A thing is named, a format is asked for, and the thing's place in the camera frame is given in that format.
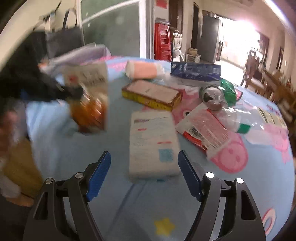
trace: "person's hand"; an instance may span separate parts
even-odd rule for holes
[[[0,120],[0,157],[7,154],[11,144],[13,127],[17,121],[17,114],[6,112]]]

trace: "glass panel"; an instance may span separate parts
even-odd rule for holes
[[[81,1],[81,16],[82,20],[90,17],[91,15],[116,5],[127,0],[82,0]]]
[[[105,13],[82,27],[85,44],[105,44],[112,55],[140,56],[138,3]]]

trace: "yellow star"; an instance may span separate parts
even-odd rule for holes
[[[168,218],[154,221],[154,225],[156,226],[157,235],[170,236],[170,233],[175,229],[175,225],[172,224]]]

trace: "cardboard box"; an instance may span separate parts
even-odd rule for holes
[[[172,111],[182,100],[182,93],[167,86],[145,80],[123,87],[122,96],[157,110]]]

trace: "blue square label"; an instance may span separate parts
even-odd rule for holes
[[[159,160],[161,162],[173,161],[173,150],[172,149],[158,149]]]

